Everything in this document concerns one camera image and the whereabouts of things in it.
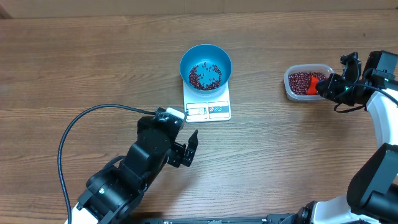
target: label on scale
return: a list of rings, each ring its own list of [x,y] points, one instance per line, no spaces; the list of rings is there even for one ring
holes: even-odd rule
[[[187,103],[187,119],[228,118],[229,105],[227,101],[211,103]]]

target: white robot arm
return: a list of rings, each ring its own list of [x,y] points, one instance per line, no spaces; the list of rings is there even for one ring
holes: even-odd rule
[[[387,89],[385,92],[398,99],[398,91]],[[382,93],[375,91],[366,104],[366,109],[373,120],[377,147],[381,148],[384,143],[398,145],[398,106]],[[351,213],[347,195],[318,202],[312,211],[313,224],[353,223],[360,220],[370,224],[380,223],[378,219]]]

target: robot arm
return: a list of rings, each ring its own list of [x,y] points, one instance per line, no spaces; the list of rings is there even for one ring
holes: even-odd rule
[[[72,224],[123,222],[166,163],[189,167],[198,146],[198,131],[190,137],[188,147],[175,142],[184,122],[185,114],[173,108],[159,108],[155,116],[141,118],[137,141],[120,158],[119,166],[113,165],[117,159],[112,160],[87,181],[87,189],[72,209]]]
[[[395,99],[398,99],[398,91],[384,90]],[[384,143],[398,145],[398,107],[382,93],[375,91],[366,103],[366,109],[372,117],[376,133],[377,147]]]
[[[398,83],[392,75],[397,59],[398,55],[389,52],[372,52],[360,80],[358,54],[342,56],[343,75],[332,74],[317,85],[326,99],[365,106],[379,149],[353,177],[347,195],[314,204],[311,223],[398,222],[398,186],[393,184],[398,174]]]

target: digital scale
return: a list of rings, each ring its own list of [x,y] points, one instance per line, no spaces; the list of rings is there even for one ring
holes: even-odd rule
[[[231,119],[231,102],[228,83],[208,95],[193,91],[183,82],[184,110],[188,123],[228,121]]]
[[[192,47],[181,59],[180,74],[186,122],[231,119],[228,80],[232,61],[223,49],[211,44]]]

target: wood grain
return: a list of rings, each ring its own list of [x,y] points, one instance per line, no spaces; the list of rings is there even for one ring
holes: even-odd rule
[[[0,0],[6,18],[395,9],[397,0]]]
[[[0,21],[0,223],[62,223],[66,210],[57,147],[85,108],[120,103],[145,110],[182,106],[183,53],[212,43],[232,58],[232,119],[199,130],[191,167],[165,167],[137,212],[168,218],[296,212],[345,194],[376,150],[364,111],[333,112],[328,101],[286,98],[292,65],[340,55],[398,52],[398,13],[269,12]],[[63,168],[75,204],[87,179],[127,153],[141,114],[103,109],[69,134]]]

